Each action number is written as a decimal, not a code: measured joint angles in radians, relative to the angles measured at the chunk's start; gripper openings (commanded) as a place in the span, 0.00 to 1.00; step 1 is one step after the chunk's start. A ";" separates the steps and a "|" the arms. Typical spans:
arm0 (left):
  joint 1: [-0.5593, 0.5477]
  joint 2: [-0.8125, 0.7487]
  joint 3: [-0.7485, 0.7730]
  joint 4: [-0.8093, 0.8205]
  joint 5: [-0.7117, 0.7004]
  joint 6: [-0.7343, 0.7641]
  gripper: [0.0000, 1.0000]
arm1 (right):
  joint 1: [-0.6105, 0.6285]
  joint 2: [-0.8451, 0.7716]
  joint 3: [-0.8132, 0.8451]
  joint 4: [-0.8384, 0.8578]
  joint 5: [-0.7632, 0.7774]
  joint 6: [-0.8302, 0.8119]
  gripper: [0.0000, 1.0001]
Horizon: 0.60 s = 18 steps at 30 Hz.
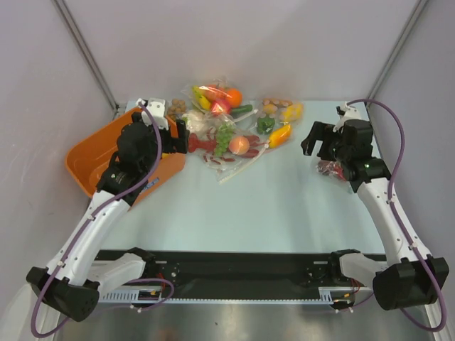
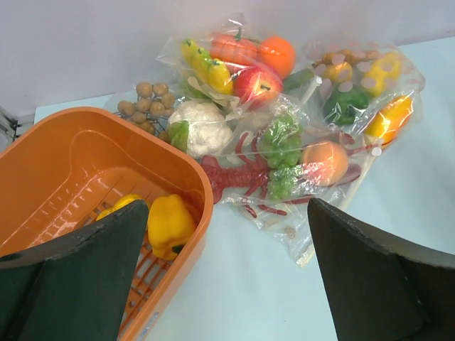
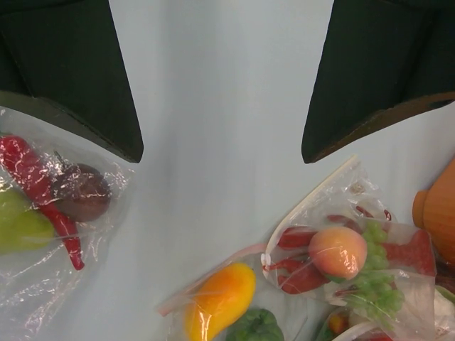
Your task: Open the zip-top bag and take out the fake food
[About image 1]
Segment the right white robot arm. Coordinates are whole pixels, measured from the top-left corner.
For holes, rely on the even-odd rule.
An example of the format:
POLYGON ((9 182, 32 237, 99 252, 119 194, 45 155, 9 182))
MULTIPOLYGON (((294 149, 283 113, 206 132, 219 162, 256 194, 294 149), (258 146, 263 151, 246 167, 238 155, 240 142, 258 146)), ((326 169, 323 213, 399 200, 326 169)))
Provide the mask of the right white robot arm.
POLYGON ((337 161, 344 178, 367 208, 380 235, 386 264, 354 249, 335 251, 328 277, 336 285, 354 279, 373 290, 384 310, 429 305, 438 300, 449 274, 444 258, 435 258, 423 245, 402 210, 384 160, 373 156, 373 128, 369 121, 349 119, 342 127, 314 122, 301 142, 306 156, 313 152, 323 161, 337 161))

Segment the clear zip bag with lobster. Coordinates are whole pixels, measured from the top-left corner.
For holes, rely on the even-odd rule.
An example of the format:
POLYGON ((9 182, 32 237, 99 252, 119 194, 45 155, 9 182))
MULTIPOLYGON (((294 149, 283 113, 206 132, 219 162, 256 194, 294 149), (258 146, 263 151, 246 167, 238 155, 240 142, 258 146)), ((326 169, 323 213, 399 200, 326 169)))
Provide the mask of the clear zip bag with lobster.
POLYGON ((241 129, 226 117, 187 114, 188 152, 200 157, 224 183, 251 166, 269 148, 269 141, 241 129))

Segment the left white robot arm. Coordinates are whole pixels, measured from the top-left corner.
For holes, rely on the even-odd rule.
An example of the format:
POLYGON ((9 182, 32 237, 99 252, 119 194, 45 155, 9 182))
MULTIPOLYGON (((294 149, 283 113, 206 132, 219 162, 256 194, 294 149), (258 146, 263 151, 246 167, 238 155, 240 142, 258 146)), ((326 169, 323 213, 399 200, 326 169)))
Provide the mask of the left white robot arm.
POLYGON ((104 294, 127 283, 161 280, 155 256, 139 248, 128 250, 101 271, 91 267, 108 231, 144 193, 163 154, 188 152, 190 133, 185 121, 178 119, 173 125, 175 133, 142 119, 122 127, 88 209, 71 237, 45 267, 34 266, 26 276, 37 296, 33 317, 46 304, 80 322, 104 294))

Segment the red plastic lobster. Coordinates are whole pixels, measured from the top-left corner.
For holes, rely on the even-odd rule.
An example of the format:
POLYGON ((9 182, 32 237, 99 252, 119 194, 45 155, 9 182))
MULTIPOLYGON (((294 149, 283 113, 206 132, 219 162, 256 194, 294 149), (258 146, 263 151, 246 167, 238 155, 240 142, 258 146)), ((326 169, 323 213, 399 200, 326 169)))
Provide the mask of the red plastic lobster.
POLYGON ((202 159, 206 163, 221 166, 224 163, 234 163, 238 158, 254 158, 259 155, 259 148, 264 146, 260 138, 256 135, 242 135, 234 133, 234 136, 245 136, 250 143, 249 151, 244 155, 235 155, 227 149, 223 156, 216 158, 214 156, 214 149, 216 146, 215 134, 217 130, 210 129, 205 136, 199 137, 197 134, 190 133, 188 140, 188 152, 200 152, 202 159))

